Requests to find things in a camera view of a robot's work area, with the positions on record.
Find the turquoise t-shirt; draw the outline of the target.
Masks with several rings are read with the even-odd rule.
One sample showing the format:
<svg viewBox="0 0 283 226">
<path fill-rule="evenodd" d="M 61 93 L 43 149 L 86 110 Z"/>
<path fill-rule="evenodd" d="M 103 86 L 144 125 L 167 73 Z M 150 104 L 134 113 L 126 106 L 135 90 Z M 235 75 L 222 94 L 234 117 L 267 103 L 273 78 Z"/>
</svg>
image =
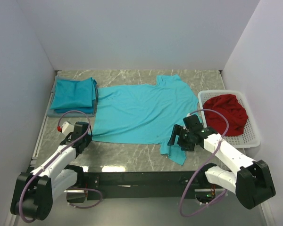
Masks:
<svg viewBox="0 0 283 226">
<path fill-rule="evenodd" d="M 179 75 L 156 77 L 156 84 L 99 89 L 93 140 L 119 144 L 160 145 L 160 153 L 183 165 L 179 145 L 168 146 L 173 126 L 197 110 L 199 100 Z"/>
</svg>

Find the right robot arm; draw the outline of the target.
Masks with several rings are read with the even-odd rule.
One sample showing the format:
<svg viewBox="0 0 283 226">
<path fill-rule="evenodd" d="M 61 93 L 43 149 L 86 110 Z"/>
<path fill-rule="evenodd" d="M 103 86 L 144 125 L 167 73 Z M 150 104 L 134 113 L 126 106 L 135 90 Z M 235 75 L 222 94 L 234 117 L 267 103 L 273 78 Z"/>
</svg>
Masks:
<svg viewBox="0 0 283 226">
<path fill-rule="evenodd" d="M 247 209 L 252 209 L 276 195 L 269 166 L 263 160 L 255 161 L 229 144 L 212 127 L 203 127 L 198 116 L 189 114 L 184 125 L 174 125 L 168 146 L 178 144 L 184 151 L 200 146 L 217 157 L 229 170 L 204 162 L 194 172 L 188 184 L 194 179 L 203 188 L 217 185 L 234 193 Z"/>
</svg>

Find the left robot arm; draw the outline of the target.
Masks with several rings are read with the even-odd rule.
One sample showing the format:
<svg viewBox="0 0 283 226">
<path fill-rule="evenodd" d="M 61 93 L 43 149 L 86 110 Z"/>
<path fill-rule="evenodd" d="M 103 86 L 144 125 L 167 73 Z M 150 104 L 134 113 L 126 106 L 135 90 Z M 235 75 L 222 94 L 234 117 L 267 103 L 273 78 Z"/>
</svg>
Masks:
<svg viewBox="0 0 283 226">
<path fill-rule="evenodd" d="M 38 168 L 22 172 L 16 180 L 10 212 L 28 220 L 44 220 L 53 202 L 68 188 L 85 187 L 82 167 L 71 164 L 92 140 L 91 126 L 76 122 L 55 153 Z"/>
</svg>

